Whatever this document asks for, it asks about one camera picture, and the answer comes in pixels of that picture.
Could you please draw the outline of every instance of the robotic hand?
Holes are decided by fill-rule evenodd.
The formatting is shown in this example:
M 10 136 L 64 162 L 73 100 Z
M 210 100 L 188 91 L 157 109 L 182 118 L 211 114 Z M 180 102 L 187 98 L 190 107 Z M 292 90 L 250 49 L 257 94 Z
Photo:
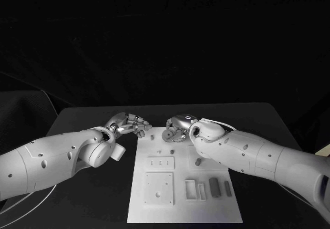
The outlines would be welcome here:
M 129 132 L 141 138 L 148 129 L 141 117 L 122 112 L 103 126 L 38 138 L 0 155 L 0 201 L 54 186 L 109 157 L 118 161 L 125 148 L 115 140 Z
M 180 114 L 167 120 L 162 139 L 181 142 L 187 136 L 201 157 L 272 180 L 286 191 L 288 187 L 330 223 L 330 157 L 289 149 L 223 123 Z

